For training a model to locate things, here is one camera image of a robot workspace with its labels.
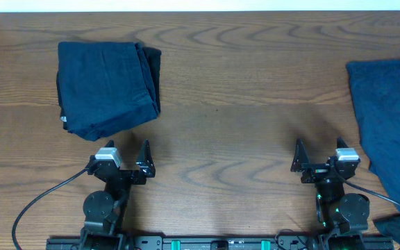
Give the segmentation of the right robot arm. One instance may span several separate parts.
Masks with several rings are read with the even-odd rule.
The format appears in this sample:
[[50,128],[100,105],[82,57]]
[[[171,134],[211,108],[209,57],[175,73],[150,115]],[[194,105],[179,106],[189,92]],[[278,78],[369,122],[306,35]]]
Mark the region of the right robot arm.
[[317,221],[324,230],[308,238],[307,249],[364,249],[361,233],[368,229],[369,199],[346,193],[344,182],[355,175],[360,157],[342,138],[335,154],[325,163],[311,163],[303,141],[296,141],[291,172],[301,173],[301,182],[316,188]]

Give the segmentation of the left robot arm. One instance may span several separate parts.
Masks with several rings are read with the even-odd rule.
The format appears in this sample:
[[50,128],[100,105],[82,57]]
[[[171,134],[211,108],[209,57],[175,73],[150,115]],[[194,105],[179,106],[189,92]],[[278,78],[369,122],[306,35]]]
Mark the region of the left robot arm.
[[122,231],[124,215],[133,185],[144,185],[156,175],[151,147],[145,140],[136,170],[121,169],[122,158],[111,140],[90,156],[85,170],[105,183],[103,190],[89,194],[83,203],[85,214],[79,249],[134,249],[135,240]]

